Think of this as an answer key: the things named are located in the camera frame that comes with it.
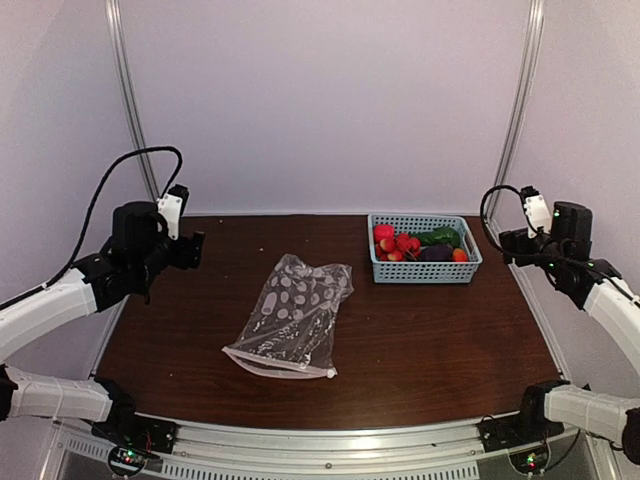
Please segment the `orange red pepper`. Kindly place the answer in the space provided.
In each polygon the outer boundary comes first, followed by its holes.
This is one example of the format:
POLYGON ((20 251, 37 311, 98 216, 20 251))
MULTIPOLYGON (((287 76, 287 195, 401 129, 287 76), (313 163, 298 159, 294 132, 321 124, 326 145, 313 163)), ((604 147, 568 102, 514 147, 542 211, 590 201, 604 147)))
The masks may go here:
POLYGON ((456 248, 452 251, 451 260, 457 263, 466 263, 469 261, 469 257, 463 249, 456 248))

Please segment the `purple eggplant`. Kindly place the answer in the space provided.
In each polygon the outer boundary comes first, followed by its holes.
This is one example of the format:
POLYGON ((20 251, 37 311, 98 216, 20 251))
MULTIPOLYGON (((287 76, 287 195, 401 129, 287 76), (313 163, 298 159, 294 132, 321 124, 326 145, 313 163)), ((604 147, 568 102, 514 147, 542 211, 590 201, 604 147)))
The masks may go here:
POLYGON ((449 244, 425 247, 418 255, 421 262, 450 262, 454 248, 449 244))

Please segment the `red lychee fruit bunch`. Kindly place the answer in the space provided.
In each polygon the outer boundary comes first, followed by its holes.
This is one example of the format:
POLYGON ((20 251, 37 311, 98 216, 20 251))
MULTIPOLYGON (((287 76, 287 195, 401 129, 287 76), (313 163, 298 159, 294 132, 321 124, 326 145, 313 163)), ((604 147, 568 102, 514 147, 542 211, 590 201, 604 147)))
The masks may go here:
POLYGON ((414 262, 422 249, 416 237, 401 233, 394 238, 383 238, 375 246, 376 258, 382 262, 414 262))

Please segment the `clear zip top bag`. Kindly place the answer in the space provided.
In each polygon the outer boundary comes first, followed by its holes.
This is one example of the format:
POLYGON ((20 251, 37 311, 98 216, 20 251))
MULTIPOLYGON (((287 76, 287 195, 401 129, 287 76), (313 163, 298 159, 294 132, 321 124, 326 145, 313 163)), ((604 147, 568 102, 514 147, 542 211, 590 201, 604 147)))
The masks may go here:
POLYGON ((240 335, 222 352, 261 377, 333 379, 336 319, 353 291, 351 266, 314 267, 285 254, 265 281, 240 335))

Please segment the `light blue plastic basket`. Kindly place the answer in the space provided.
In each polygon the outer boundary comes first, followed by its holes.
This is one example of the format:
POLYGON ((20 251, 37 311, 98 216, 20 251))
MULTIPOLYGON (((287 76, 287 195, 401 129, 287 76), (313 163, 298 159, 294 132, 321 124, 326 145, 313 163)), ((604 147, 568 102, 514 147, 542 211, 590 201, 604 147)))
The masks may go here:
POLYGON ((373 280, 379 284, 468 284, 483 262, 467 221, 452 215, 369 214, 367 216, 369 254, 373 280), (437 227, 451 227, 460 237, 466 262, 383 262, 374 248, 375 226, 391 225, 396 233, 430 232, 437 227))

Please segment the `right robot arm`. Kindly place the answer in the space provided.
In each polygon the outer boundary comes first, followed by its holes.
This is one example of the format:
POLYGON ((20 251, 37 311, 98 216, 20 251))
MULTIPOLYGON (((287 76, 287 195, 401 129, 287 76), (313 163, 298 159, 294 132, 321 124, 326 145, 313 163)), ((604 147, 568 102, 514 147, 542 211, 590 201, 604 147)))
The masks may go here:
MULTIPOLYGON (((522 199, 527 226, 504 231, 504 259, 519 267, 536 266, 555 291, 598 323, 633 367, 639 365, 639 297, 619 271, 591 255, 592 211, 577 203, 547 205, 534 194, 522 199)), ((618 446, 627 460, 639 462, 639 401, 579 388, 569 381, 528 387, 512 430, 530 442, 551 424, 569 424, 618 446)))

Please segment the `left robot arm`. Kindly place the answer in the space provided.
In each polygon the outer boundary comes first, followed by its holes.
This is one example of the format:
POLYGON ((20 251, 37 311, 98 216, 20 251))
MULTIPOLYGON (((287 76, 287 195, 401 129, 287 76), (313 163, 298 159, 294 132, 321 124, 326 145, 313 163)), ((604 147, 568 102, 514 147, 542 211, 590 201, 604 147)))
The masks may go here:
MULTIPOLYGON (((130 202, 113 215, 102 249, 72 262, 52 284, 15 297, 1 307, 1 358, 80 318, 103 312, 125 298, 150 298, 154 280, 168 267, 196 269, 204 235, 180 232, 186 199, 175 193, 155 202, 130 202)), ((1 417, 34 416, 104 422, 123 444, 144 433, 138 415, 117 387, 97 380, 69 380, 1 366, 1 417)))

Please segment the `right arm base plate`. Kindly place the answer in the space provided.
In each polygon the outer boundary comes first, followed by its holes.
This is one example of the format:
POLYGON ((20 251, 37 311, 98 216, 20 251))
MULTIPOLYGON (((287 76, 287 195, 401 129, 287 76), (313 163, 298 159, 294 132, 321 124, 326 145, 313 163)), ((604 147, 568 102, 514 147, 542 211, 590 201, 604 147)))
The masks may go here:
POLYGON ((544 442, 565 431, 559 422, 542 420, 527 424, 519 414, 499 418, 485 416, 476 427, 486 453, 544 442))

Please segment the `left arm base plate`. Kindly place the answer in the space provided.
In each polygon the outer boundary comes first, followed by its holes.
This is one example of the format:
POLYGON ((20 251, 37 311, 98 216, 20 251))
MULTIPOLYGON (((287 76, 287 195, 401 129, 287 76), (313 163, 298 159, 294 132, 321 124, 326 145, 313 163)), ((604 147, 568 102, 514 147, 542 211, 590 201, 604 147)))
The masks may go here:
POLYGON ((175 422, 135 415, 128 426, 117 427, 113 422, 86 421, 94 436, 137 453, 153 456, 171 454, 177 436, 175 422))

